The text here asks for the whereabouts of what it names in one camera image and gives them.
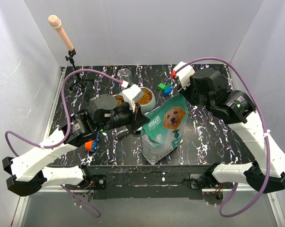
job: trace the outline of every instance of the teal food bag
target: teal food bag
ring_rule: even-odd
[[[181,143],[188,110],[186,100],[177,95],[149,112],[150,122],[142,127],[142,154],[154,165]]]

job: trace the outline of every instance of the golden retriever picture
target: golden retriever picture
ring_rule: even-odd
[[[185,116],[186,111],[181,106],[174,106],[165,113],[163,126],[176,130]]]

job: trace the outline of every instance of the table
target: table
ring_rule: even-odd
[[[170,78],[175,65],[125,65],[125,66],[84,66],[80,68],[95,69],[113,77],[121,68],[128,68],[133,75],[133,82],[139,86],[150,88],[156,98],[156,106],[160,106],[169,97],[164,97],[157,90],[159,83],[171,83],[175,88],[170,96],[177,94],[177,84]],[[231,88],[227,68],[223,64],[196,64],[194,70],[211,67],[219,70],[225,82]],[[67,67],[65,75],[72,71]],[[93,73],[82,73],[83,78],[95,79],[95,83],[88,82],[86,89],[81,91],[75,87],[70,92],[68,87],[74,82],[75,77],[67,82],[65,87],[65,100],[70,114],[77,113],[81,108],[89,105],[84,95],[95,97],[101,94],[118,94],[120,86],[103,76]],[[157,165],[210,165],[214,162],[222,163],[248,163],[254,160],[253,155],[242,143],[241,139],[226,126],[222,120],[213,117],[210,112],[202,107],[190,106],[187,103],[189,117],[185,127],[183,143],[169,155],[160,160]],[[65,124],[61,97],[58,100],[50,133],[57,127]],[[102,132],[99,135],[96,153],[86,152],[84,146],[71,151],[62,158],[55,160],[50,166],[73,165],[148,165],[143,157],[141,138],[139,135],[128,134],[117,138],[120,129]]]

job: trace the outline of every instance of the white wall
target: white wall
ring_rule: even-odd
[[[40,142],[60,68],[23,0],[0,0],[0,227],[10,226],[18,196],[7,190],[7,130]],[[31,146],[12,138],[19,154]]]
[[[25,0],[60,66],[67,49],[49,27],[56,14],[77,65],[231,60],[263,0]]]
[[[264,0],[232,63],[243,74],[285,152],[285,0]],[[235,87],[242,85],[234,78]],[[285,190],[278,193],[285,215]]]

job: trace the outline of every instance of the blue block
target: blue block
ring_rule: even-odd
[[[169,87],[163,92],[163,95],[164,95],[164,96],[169,96],[169,94],[171,93],[171,91],[172,91],[172,87],[169,86]]]

